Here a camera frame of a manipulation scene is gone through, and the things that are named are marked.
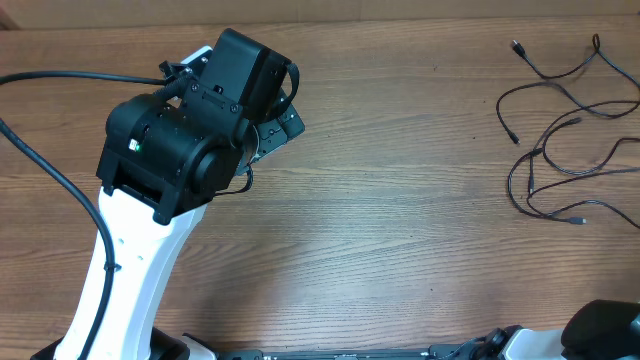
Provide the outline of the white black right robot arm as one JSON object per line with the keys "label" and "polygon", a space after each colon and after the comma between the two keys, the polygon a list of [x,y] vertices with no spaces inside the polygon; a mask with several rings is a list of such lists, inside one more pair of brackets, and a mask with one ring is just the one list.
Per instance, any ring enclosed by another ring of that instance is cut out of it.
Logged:
{"label": "white black right robot arm", "polygon": [[532,330],[496,328],[469,347],[471,360],[620,360],[639,357],[639,305],[594,300],[566,326]]}

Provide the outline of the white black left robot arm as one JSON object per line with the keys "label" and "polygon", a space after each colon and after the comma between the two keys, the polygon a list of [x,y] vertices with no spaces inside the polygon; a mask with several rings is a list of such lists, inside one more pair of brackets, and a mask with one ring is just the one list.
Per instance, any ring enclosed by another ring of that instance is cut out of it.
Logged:
{"label": "white black left robot arm", "polygon": [[233,30],[178,63],[160,66],[163,88],[116,106],[97,168],[98,241],[66,335],[42,359],[212,359],[155,317],[177,257],[208,204],[237,176],[303,133],[293,107],[295,63]]}

